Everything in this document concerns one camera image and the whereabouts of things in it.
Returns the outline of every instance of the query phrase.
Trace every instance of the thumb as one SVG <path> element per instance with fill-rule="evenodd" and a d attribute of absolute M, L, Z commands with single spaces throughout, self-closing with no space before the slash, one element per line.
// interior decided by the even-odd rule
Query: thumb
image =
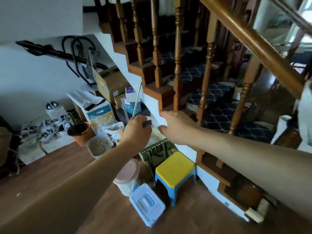
<path fill-rule="evenodd" d="M 160 133 L 162 133 L 164 136 L 166 136 L 167 129 L 168 129 L 167 126 L 158 126 L 158 130 L 159 130 Z"/>

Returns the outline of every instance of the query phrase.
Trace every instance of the hand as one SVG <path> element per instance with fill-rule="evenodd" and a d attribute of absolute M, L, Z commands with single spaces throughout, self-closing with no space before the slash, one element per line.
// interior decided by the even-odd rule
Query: hand
<path fill-rule="evenodd" d="M 160 115 L 166 119 L 167 126 L 159 126 L 159 131 L 175 144 L 188 145 L 194 129 L 200 127 L 181 111 L 163 111 Z"/>
<path fill-rule="evenodd" d="M 126 145 L 134 154 L 138 154 L 144 149 L 152 133 L 150 125 L 145 128 L 142 126 L 142 123 L 146 120 L 146 116 L 140 114 L 131 118 L 124 129 L 119 145 Z"/>

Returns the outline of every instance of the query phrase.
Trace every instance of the yellow stool top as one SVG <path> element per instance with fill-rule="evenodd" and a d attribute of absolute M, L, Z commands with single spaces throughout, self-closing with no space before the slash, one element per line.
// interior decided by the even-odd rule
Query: yellow stool top
<path fill-rule="evenodd" d="M 175 188 L 194 168 L 191 160 L 175 152 L 156 168 L 156 173 L 170 188 Z"/>

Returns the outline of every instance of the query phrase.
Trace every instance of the person's left hand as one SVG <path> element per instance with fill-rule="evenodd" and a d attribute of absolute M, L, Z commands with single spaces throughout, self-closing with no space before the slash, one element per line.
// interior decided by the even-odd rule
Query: person's left hand
<path fill-rule="evenodd" d="M 124 129 L 119 145 L 125 145 L 135 154 L 138 154 L 144 149 L 152 133 L 150 125 L 147 125 L 145 128 L 142 126 L 142 123 L 146 120 L 146 116 L 140 114 L 131 118 Z"/>

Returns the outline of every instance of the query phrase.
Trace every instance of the plastic stool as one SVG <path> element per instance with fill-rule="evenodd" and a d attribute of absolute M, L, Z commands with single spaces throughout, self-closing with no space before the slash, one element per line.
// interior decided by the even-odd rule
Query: plastic stool
<path fill-rule="evenodd" d="M 170 205 L 174 207 L 177 191 L 191 176 L 194 177 L 196 183 L 195 164 L 181 152 L 175 152 L 156 168 L 154 186 L 156 186 L 157 180 L 165 185 L 170 198 Z"/>

